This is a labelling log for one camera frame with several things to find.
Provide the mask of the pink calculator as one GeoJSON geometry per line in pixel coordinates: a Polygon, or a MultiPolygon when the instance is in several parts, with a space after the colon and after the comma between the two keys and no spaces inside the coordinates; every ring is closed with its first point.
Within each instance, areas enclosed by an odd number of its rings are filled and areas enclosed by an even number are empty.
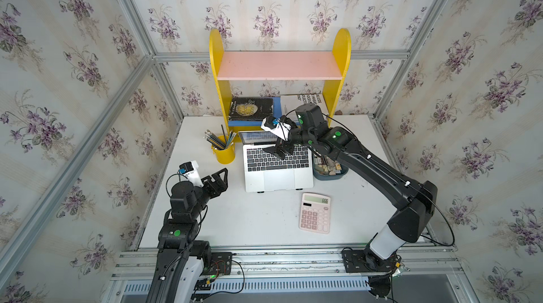
{"type": "Polygon", "coordinates": [[[331,198],[303,193],[298,227],[306,232],[328,235],[331,225],[331,198]]]}

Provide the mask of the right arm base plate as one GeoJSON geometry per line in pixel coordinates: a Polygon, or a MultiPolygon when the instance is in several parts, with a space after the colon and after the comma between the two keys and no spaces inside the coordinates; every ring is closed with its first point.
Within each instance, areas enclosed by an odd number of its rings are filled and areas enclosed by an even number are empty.
{"type": "Polygon", "coordinates": [[[369,248],[352,249],[345,247],[340,252],[347,273],[392,274],[400,267],[401,257],[394,253],[388,259],[380,259],[369,248]]]}

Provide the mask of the yellow pencil cup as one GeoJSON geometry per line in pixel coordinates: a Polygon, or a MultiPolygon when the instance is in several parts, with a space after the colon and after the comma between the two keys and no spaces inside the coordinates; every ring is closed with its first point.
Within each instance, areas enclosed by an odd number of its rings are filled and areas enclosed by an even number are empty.
{"type": "Polygon", "coordinates": [[[220,164],[230,164],[235,159],[235,147],[234,143],[227,150],[218,151],[212,147],[212,152],[220,164]]]}

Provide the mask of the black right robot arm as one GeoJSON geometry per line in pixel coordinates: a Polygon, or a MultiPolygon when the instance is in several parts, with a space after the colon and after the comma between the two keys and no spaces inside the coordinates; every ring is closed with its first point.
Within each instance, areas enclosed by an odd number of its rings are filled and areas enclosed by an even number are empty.
{"type": "Polygon", "coordinates": [[[307,147],[358,174],[396,209],[365,248],[366,262],[378,265],[390,261],[405,243],[416,242],[434,215],[437,187],[430,181],[421,183],[397,171],[343,125],[330,127],[330,118],[317,105],[299,106],[296,117],[292,121],[286,115],[268,116],[262,121],[262,129],[277,136],[276,144],[266,149],[268,153],[283,160],[293,153],[294,147],[307,147]]]}

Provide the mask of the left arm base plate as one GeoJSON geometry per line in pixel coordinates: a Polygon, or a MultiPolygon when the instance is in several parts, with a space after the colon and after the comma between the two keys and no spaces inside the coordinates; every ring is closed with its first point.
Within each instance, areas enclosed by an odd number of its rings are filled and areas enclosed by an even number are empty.
{"type": "Polygon", "coordinates": [[[230,275],[233,265],[233,253],[212,252],[210,254],[191,255],[196,260],[203,262],[201,276],[230,275]]]}

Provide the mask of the aluminium mounting rail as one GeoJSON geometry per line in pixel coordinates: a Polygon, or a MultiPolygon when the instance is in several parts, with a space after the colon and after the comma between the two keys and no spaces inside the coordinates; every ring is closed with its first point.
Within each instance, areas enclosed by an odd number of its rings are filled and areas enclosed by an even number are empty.
{"type": "MultiPolygon", "coordinates": [[[[193,301],[200,302],[214,293],[228,297],[242,294],[353,292],[369,289],[370,281],[379,276],[360,268],[348,254],[359,245],[346,249],[329,245],[304,249],[256,247],[218,248],[213,255],[230,252],[226,273],[201,290],[191,289],[193,301]]],[[[450,247],[425,243],[406,244],[397,252],[400,267],[396,276],[445,276],[445,282],[457,302],[478,302],[458,258],[450,247]]],[[[156,265],[157,251],[141,249],[123,252],[113,277],[105,290],[103,302],[121,302],[130,295],[146,297],[156,265]]]]}

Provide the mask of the white book black lettering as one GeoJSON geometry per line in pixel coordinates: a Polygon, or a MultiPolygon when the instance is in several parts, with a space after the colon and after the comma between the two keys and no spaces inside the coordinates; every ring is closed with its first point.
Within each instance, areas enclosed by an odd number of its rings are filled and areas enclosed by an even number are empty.
{"type": "Polygon", "coordinates": [[[298,117],[296,115],[296,108],[304,104],[315,104],[321,109],[321,112],[325,115],[329,114],[325,99],[322,94],[296,94],[296,95],[284,95],[280,97],[281,113],[283,115],[288,113],[288,117],[298,123],[298,117]]]}

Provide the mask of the silver laptop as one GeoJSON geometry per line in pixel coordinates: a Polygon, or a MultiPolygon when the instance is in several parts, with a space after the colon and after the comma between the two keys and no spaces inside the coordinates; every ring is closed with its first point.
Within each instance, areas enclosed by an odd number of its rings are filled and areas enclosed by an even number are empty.
{"type": "Polygon", "coordinates": [[[285,160],[267,153],[264,147],[275,146],[277,137],[263,130],[240,131],[243,143],[245,191],[287,190],[314,187],[313,161],[310,150],[294,147],[294,154],[285,160]]]}

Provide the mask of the yellow pink blue shelf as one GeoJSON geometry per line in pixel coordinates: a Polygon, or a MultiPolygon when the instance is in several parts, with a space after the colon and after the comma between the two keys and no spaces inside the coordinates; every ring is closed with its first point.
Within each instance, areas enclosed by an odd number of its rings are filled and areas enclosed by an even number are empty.
{"type": "Polygon", "coordinates": [[[226,51],[219,30],[209,34],[210,66],[225,127],[235,132],[259,130],[255,121],[235,123],[229,119],[233,95],[231,81],[323,80],[322,95],[328,116],[334,116],[352,57],[352,38],[340,29],[331,51],[226,51]]]}

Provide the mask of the blue tray of small items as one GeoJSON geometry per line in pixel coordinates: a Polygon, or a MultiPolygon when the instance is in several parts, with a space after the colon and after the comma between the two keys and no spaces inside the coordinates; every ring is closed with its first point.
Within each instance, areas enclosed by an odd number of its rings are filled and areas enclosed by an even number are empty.
{"type": "Polygon", "coordinates": [[[342,178],[349,172],[349,168],[331,160],[329,157],[322,156],[317,152],[312,152],[313,175],[320,181],[333,181],[342,178]]]}

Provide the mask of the black book gold emblem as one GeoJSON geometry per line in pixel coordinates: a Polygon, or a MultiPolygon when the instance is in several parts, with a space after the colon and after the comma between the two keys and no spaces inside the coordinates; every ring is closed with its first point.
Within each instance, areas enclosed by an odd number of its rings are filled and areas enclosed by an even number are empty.
{"type": "Polygon", "coordinates": [[[234,97],[230,104],[231,121],[262,121],[274,113],[274,99],[267,97],[234,97]]]}

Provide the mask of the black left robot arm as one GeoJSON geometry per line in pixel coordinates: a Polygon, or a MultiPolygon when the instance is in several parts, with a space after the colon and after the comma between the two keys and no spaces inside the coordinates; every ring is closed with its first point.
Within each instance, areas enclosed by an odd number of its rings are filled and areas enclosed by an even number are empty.
{"type": "Polygon", "coordinates": [[[171,208],[158,233],[158,252],[147,302],[190,302],[204,269],[211,266],[208,241],[199,240],[203,211],[228,189],[228,170],[197,181],[183,168],[169,191],[171,208]]]}

